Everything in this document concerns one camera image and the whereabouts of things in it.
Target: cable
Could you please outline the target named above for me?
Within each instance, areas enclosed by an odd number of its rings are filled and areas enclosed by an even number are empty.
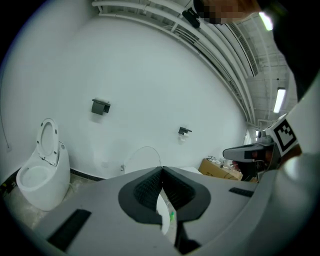
[[[9,148],[9,144],[8,144],[8,140],[7,140],[7,136],[6,136],[5,128],[4,128],[4,122],[2,120],[2,113],[1,113],[1,89],[2,89],[3,79],[4,79],[4,72],[5,72],[4,70],[3,70],[3,72],[1,72],[2,74],[1,74],[1,83],[0,83],[0,120],[1,120],[1,126],[2,126],[2,130],[3,130],[5,143],[6,143],[7,148]]]
[[[190,4],[190,2],[191,2],[191,0],[185,5],[185,7],[184,8],[187,8],[187,6],[188,6],[188,4]]]
[[[131,155],[131,157],[129,158],[129,160],[126,161],[126,162],[123,164],[123,165],[124,165],[124,168],[126,168],[126,164],[132,159],[132,157],[135,155],[135,153],[137,153],[139,150],[144,149],[144,148],[151,148],[151,149],[153,149],[153,150],[158,154],[159,163],[160,163],[160,166],[162,166],[161,157],[160,157],[160,154],[158,153],[158,151],[157,151],[154,147],[152,147],[152,146],[143,146],[143,147],[138,148],[138,149]]]
[[[249,177],[250,177],[250,175],[248,175],[248,177],[246,177],[246,179],[243,180],[243,182],[246,182]]]
[[[255,163],[255,162],[265,162],[265,161],[263,161],[263,160],[254,160],[254,161],[252,161],[252,163]]]
[[[71,188],[71,190],[72,190],[72,192],[73,193],[75,193],[75,191],[74,191],[74,187],[72,186],[72,184],[69,182],[69,186],[70,186],[70,188]]]

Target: toilet bowl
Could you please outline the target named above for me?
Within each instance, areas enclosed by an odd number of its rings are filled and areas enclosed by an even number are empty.
[[[55,122],[47,118],[38,130],[35,150],[17,173],[16,184],[30,204],[50,211],[62,202],[69,183],[67,148],[59,141]]]
[[[138,170],[158,167],[160,165],[158,153],[152,147],[146,146],[133,153],[129,161],[125,164],[124,173],[128,174]],[[156,202],[156,210],[162,217],[161,231],[165,235],[168,232],[170,225],[170,214],[166,202],[160,194]]]

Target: black bracket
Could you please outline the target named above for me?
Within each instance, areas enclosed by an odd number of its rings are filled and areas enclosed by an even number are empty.
[[[189,129],[183,128],[183,127],[180,127],[180,129],[178,131],[178,133],[181,135],[187,134],[188,132],[192,133],[192,130],[189,130]]]
[[[188,10],[184,10],[182,12],[182,16],[185,17],[185,19],[195,28],[198,29],[200,27],[199,22],[199,15],[195,13],[195,11],[192,8],[189,8]]]
[[[92,104],[92,108],[91,108],[91,112],[98,114],[98,115],[103,115],[104,112],[108,113],[109,109],[110,109],[110,104],[103,102],[101,100],[98,99],[93,99],[93,104]]]

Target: toilet paper holder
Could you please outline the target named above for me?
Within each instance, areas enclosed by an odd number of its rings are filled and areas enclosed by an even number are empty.
[[[104,102],[100,99],[92,99],[93,104],[92,104],[92,108],[91,108],[91,112],[98,114],[98,115],[103,115],[104,112],[108,113],[109,109],[110,109],[110,104],[107,102]]]
[[[178,134],[184,135],[184,134],[187,134],[188,132],[192,133],[192,130],[189,130],[189,129],[187,129],[187,128],[180,127],[180,129],[179,129],[179,131],[178,131]]]

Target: black panel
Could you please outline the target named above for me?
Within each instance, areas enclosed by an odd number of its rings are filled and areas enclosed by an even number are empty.
[[[77,209],[62,226],[48,239],[48,242],[61,251],[65,251],[86,223],[91,212]]]
[[[232,193],[241,195],[241,196],[249,197],[249,198],[252,197],[253,194],[254,194],[253,191],[245,190],[245,189],[237,188],[237,187],[230,188],[229,191],[232,192]]]
[[[197,220],[208,208],[211,195],[204,185],[166,166],[162,170],[162,182],[164,192],[176,210],[178,221]]]
[[[156,212],[158,196],[162,189],[161,172],[162,167],[157,167],[120,189],[120,207],[136,222],[162,224],[162,217]]]
[[[201,245],[188,239],[184,222],[201,217],[210,204],[210,192],[202,184],[165,166],[162,169],[162,182],[164,192],[176,210],[177,230],[174,247],[180,253],[187,254]]]
[[[155,212],[157,210],[157,201],[161,189],[161,171],[157,171],[138,184],[134,188],[133,193],[135,199],[141,205]]]

